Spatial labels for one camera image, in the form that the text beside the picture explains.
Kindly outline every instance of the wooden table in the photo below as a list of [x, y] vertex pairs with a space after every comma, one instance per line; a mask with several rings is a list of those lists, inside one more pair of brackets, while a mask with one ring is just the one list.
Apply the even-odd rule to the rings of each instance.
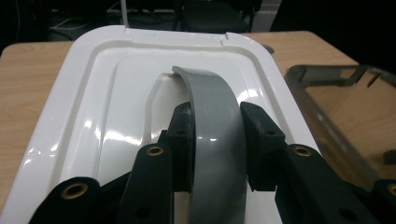
[[[309, 32], [246, 36], [275, 50], [282, 74], [295, 64], [356, 64]], [[52, 84], [72, 42], [9, 46], [0, 59], [0, 211]]]

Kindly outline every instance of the glossy white surface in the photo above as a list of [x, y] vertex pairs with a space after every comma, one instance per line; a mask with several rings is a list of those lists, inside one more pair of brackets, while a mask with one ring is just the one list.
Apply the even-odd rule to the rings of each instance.
[[[289, 143], [317, 148], [271, 55], [242, 35], [125, 29], [91, 31], [70, 49], [35, 127], [0, 223], [27, 223], [47, 194], [73, 176], [101, 184], [128, 172], [156, 142], [176, 105], [189, 101], [172, 66], [220, 75], [237, 101], [263, 107]], [[184, 223], [186, 195], [177, 195]], [[245, 223], [280, 223], [273, 193], [249, 192]]]

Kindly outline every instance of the black chair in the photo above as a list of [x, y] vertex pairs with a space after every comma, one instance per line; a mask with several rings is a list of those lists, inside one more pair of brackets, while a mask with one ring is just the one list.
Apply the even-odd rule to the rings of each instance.
[[180, 21], [180, 30], [210, 34], [251, 32], [254, 13], [262, 5], [262, 0], [179, 1], [177, 21]]
[[359, 63], [396, 73], [395, 24], [390, 1], [282, 0], [270, 31], [310, 31]]

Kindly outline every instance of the floor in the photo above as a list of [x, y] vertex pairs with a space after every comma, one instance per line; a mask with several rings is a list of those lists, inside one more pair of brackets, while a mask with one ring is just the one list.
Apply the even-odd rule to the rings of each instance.
[[[281, 0], [264, 0], [261, 10], [256, 12], [252, 32], [268, 32], [275, 18]], [[143, 13], [130, 10], [128, 13], [131, 28], [171, 31], [174, 23], [172, 11]], [[122, 24], [120, 4], [116, 3], [107, 10], [107, 25]], [[48, 41], [76, 40], [81, 35], [97, 28], [97, 24], [82, 18], [70, 17], [64, 12], [52, 10], [49, 22]]]

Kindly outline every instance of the gray curved part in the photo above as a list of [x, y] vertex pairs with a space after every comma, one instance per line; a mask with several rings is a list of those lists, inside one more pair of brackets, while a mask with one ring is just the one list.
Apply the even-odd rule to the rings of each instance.
[[195, 166], [189, 223], [242, 224], [245, 219], [247, 159], [239, 104], [218, 75], [173, 67], [190, 93], [195, 119]]

